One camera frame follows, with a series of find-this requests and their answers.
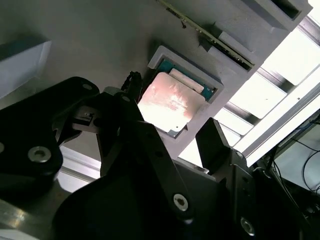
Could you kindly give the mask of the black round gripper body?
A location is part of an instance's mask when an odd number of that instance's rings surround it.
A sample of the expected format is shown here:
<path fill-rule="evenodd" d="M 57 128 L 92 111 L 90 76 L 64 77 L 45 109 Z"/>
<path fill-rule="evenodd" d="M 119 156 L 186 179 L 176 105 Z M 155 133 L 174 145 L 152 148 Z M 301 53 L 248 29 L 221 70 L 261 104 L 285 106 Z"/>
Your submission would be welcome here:
<path fill-rule="evenodd" d="M 109 173 L 72 193 L 54 220 L 55 240 L 238 240 L 227 190 L 179 162 L 193 220 L 186 224 L 169 208 L 160 186 L 142 166 Z"/>

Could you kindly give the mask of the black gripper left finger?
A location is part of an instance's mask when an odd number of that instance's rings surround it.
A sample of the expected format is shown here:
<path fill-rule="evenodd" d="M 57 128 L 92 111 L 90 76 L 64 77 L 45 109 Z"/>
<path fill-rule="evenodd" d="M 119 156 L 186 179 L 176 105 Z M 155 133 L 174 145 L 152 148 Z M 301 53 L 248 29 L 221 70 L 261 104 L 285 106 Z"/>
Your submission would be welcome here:
<path fill-rule="evenodd" d="M 101 93 L 78 76 L 1 110 L 0 189 L 14 196 L 46 189 L 63 164 L 60 146 L 82 132 L 97 134 L 106 167 L 100 178 L 118 175 L 125 167 L 143 167 L 171 211 L 183 222 L 193 221 L 187 186 L 136 101 L 123 91 Z"/>

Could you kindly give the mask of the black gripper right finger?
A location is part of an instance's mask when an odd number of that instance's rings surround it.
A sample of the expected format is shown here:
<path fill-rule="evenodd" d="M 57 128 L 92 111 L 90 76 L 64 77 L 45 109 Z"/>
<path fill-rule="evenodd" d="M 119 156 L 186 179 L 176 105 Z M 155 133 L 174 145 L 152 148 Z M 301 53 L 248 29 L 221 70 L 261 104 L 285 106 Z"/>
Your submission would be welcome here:
<path fill-rule="evenodd" d="M 292 195 L 265 166 L 247 166 L 219 122 L 209 118 L 195 136 L 202 166 L 218 184 L 220 240 L 314 240 L 316 232 Z"/>

